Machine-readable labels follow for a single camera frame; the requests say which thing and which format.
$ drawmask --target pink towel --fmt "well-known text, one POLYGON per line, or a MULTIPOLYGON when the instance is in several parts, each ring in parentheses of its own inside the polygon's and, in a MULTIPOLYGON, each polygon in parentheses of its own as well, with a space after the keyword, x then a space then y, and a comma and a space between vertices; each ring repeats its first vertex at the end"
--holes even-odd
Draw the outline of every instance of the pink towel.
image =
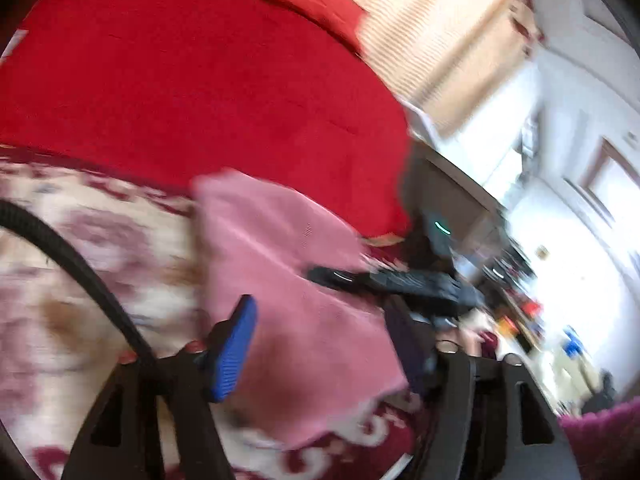
POLYGON ((304 278, 312 265, 364 268, 350 226, 295 190, 236 171, 198 177, 194 192, 212 320, 226 319, 241 294, 258 304, 234 393, 250 424, 295 448, 405 386, 380 310, 304 278))

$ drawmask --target red screw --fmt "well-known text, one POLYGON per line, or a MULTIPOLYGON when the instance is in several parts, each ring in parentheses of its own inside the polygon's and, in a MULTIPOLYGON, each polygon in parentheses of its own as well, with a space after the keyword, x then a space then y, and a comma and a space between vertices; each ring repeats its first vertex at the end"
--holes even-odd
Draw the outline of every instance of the red screw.
POLYGON ((125 350, 120 354, 120 357, 118 358, 118 362, 121 365, 130 365, 132 363, 135 363, 137 360, 138 355, 131 349, 125 350))
POLYGON ((206 349, 207 345, 200 340, 191 341, 184 346, 185 352, 189 354, 199 354, 200 352, 204 352, 206 349))

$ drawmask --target floral bedsheet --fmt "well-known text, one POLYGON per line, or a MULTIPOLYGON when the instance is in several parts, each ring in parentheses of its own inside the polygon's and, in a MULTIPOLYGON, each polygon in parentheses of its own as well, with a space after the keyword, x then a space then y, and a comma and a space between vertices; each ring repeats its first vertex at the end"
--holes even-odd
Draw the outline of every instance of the floral bedsheet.
MULTIPOLYGON (((0 197, 57 229, 89 261, 160 356, 209 327, 199 309, 193 204, 75 161, 0 145, 0 197)), ((82 421, 126 349, 122 336, 56 264, 0 230, 0 420, 36 472, 58 480, 82 421)), ((295 451, 249 446, 214 407, 237 478, 382 477, 414 445, 415 399, 380 402, 364 418, 295 451)), ((168 479, 178 480, 170 416, 160 410, 168 479)))

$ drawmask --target red blanket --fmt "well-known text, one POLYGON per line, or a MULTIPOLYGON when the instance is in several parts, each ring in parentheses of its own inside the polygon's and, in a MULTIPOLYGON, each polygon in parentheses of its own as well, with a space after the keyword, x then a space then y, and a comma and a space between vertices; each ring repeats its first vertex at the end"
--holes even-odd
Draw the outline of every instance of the red blanket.
POLYGON ((373 71, 263 0, 40 0, 0 66, 0 141, 186 189, 232 167, 364 235, 403 224, 406 121, 373 71))

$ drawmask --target beige curtain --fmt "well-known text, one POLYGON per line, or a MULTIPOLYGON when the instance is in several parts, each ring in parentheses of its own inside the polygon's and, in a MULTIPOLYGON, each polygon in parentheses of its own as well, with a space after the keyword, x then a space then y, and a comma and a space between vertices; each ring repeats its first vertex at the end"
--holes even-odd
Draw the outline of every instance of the beige curtain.
POLYGON ((355 0, 365 60, 393 92, 425 110, 442 137, 530 54, 531 0, 355 0))

